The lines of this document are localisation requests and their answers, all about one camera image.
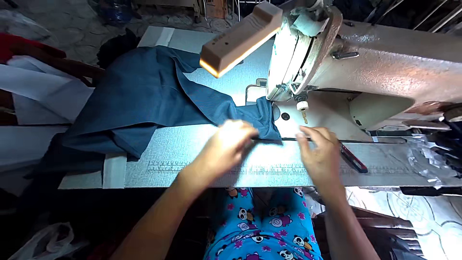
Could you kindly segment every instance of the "sewing machine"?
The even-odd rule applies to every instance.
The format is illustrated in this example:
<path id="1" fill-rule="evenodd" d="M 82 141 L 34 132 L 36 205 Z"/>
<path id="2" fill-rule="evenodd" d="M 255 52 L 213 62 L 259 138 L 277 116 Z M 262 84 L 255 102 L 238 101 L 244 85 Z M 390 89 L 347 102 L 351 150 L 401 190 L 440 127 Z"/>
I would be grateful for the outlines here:
<path id="1" fill-rule="evenodd" d="M 366 131 L 449 129 L 428 124 L 444 112 L 461 120 L 461 38 L 346 21 L 321 0 L 262 2 L 203 46 L 201 65 L 218 78 L 274 34 L 268 78 L 248 86 L 246 101 L 273 101 L 282 137 L 307 125 L 372 141 Z"/>

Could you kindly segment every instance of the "red fabric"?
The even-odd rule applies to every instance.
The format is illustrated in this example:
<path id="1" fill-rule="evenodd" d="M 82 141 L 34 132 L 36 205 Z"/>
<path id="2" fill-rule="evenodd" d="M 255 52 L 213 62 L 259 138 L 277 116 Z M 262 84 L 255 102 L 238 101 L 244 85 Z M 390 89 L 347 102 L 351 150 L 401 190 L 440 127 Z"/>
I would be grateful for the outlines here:
<path id="1" fill-rule="evenodd" d="M 13 53 L 10 51 L 10 47 L 18 43 L 28 43 L 35 47 L 38 47 L 56 58 L 66 58 L 66 53 L 62 50 L 55 49 L 48 45 L 24 39 L 20 36 L 0 33 L 0 62 L 4 63 L 13 57 Z"/>

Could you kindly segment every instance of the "right hand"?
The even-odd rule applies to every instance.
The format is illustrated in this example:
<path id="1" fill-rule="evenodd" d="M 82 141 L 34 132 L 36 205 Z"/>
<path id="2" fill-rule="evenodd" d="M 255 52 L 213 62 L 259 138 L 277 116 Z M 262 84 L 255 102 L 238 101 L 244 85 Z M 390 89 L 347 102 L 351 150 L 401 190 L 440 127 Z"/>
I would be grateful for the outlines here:
<path id="1" fill-rule="evenodd" d="M 300 130 L 309 135 L 317 146 L 310 149 L 305 135 L 297 134 L 303 165 L 321 195 L 333 188 L 344 189 L 339 176 L 340 143 L 335 134 L 325 127 L 300 126 Z"/>

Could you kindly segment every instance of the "pajama pants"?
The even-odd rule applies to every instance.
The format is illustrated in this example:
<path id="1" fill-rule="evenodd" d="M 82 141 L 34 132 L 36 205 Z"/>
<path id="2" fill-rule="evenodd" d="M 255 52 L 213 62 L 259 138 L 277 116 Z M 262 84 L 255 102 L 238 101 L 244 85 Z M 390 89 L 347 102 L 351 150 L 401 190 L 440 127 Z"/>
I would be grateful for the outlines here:
<path id="1" fill-rule="evenodd" d="M 278 188 L 263 218 L 250 188 L 219 192 L 204 260 L 322 260 L 302 188 Z"/>

